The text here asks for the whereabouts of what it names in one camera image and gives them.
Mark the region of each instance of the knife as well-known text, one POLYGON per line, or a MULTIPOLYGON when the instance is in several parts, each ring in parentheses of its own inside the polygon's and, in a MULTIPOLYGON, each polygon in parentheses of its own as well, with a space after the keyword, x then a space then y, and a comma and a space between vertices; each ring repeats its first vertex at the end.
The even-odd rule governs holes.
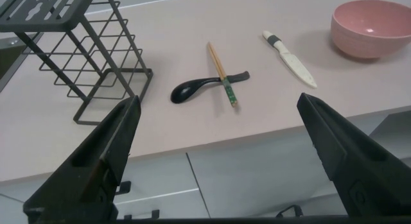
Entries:
POLYGON ((295 55, 290 53, 283 42, 281 42, 281 39, 269 31, 263 31, 263 36, 271 46, 275 47, 278 52, 280 52, 281 59, 301 81, 314 89, 317 88, 314 77, 310 74, 307 68, 305 68, 301 61, 295 55))

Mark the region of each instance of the pink bowl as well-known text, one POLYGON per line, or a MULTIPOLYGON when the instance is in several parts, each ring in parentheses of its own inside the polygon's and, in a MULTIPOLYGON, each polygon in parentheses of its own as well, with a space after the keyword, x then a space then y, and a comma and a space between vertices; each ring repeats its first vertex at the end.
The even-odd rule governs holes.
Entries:
POLYGON ((391 55, 411 42, 411 8, 380 0, 344 3, 334 11, 331 37, 351 56, 391 55))

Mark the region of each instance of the spoon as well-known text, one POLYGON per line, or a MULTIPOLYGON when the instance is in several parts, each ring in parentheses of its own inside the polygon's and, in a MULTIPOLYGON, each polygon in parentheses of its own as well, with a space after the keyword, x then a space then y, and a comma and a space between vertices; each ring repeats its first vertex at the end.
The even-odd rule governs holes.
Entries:
MULTIPOLYGON (((245 71, 244 73, 235 74, 232 76, 227 76, 227 79, 230 83, 242 82, 250 78, 250 73, 245 71)), ((199 88, 203 85, 211 82, 221 82, 219 77, 212 78, 203 78, 197 80, 190 80, 184 83, 181 83, 177 86, 173 92, 171 92, 171 102, 173 103, 183 103, 190 96, 192 96, 199 88)))

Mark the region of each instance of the chopsticks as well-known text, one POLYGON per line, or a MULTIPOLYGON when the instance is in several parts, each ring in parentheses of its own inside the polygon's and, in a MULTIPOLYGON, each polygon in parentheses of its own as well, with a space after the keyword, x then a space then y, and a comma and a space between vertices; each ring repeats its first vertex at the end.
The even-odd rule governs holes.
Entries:
POLYGON ((221 82, 223 83, 225 92, 227 93, 227 96, 229 97, 231 106, 235 107, 238 104, 238 101, 237 101, 236 95, 234 94, 234 91, 232 90, 231 84, 229 80, 227 79, 227 75, 224 71, 223 65, 221 64, 221 61, 218 58, 213 45, 210 42, 208 42, 207 46, 208 46, 208 50, 210 51, 211 58, 213 59, 214 65, 216 66, 217 73, 221 79, 221 82))

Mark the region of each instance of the countertop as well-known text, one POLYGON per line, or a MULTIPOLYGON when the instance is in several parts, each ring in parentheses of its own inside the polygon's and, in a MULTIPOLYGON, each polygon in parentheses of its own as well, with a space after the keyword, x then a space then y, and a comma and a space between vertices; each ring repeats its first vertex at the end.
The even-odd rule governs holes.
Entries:
MULTIPOLYGON (((130 157, 187 151, 292 130, 302 126, 297 100, 314 95, 343 116, 391 113, 411 106, 411 48, 381 60, 359 61, 331 44, 333 10, 351 0, 169 0, 124 8, 128 28, 154 71, 130 157), (301 83, 261 36, 275 33, 315 78, 301 83), (240 107, 231 107, 223 87, 203 90, 175 105, 170 92, 195 78, 217 76, 207 52, 211 41, 227 74, 248 71, 232 85, 240 107)), ((411 0, 396 1, 407 6, 411 0)), ((110 12, 92 14, 99 19, 110 12)), ((40 46, 53 36, 45 34, 40 46)), ((76 125, 80 99, 55 86, 55 74, 40 72, 29 56, 0 94, 0 182, 54 171, 90 134, 76 125)), ((98 103, 87 113, 106 114, 98 103)))

